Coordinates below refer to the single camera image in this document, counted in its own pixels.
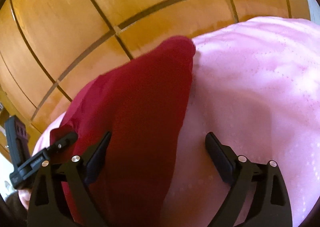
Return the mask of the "person's left hand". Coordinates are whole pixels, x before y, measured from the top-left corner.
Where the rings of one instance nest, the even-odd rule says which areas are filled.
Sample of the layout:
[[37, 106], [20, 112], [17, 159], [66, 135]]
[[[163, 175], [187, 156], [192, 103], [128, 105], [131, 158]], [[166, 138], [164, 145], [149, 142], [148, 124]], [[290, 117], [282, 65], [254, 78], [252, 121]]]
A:
[[32, 193], [31, 189], [18, 190], [18, 196], [19, 196], [20, 202], [26, 210], [29, 209], [31, 193]]

